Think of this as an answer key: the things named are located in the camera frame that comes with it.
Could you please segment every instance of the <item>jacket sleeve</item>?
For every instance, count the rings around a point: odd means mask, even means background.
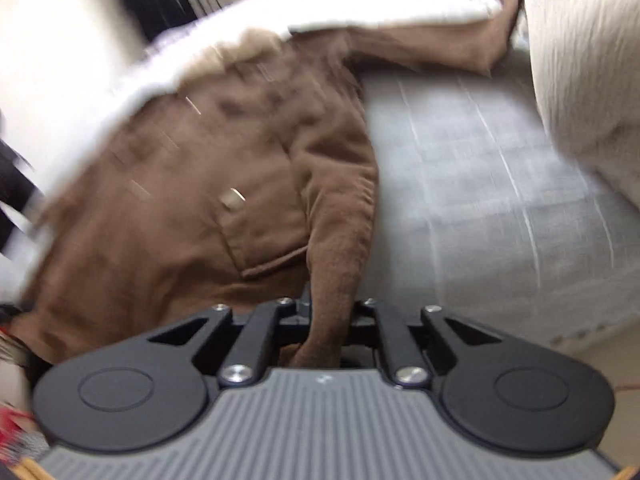
[[[284,140],[310,232],[314,310],[309,337],[292,361],[297,367],[338,365],[371,245],[378,168],[362,104],[345,86],[324,85],[302,126]]]

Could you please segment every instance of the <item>jacket button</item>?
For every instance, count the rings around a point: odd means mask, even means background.
[[[246,202],[244,196],[235,187],[227,189],[218,198],[229,211],[240,211]]]

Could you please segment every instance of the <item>brown jacket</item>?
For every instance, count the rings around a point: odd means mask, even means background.
[[[337,365],[378,177],[351,70],[488,72],[520,4],[503,1],[468,25],[295,35],[149,101],[46,212],[57,235],[13,334],[57,363],[214,303],[298,296],[310,277],[314,320],[294,364]]]

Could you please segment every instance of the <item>red object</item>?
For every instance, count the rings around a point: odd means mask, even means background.
[[[22,428],[15,421],[17,418],[33,420],[29,413],[0,406],[0,462],[4,462],[2,448],[11,444],[22,432]]]

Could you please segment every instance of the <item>jacket pocket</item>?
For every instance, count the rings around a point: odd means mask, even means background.
[[[289,157],[273,138],[232,150],[216,186],[217,224],[242,278],[303,260],[309,232]]]

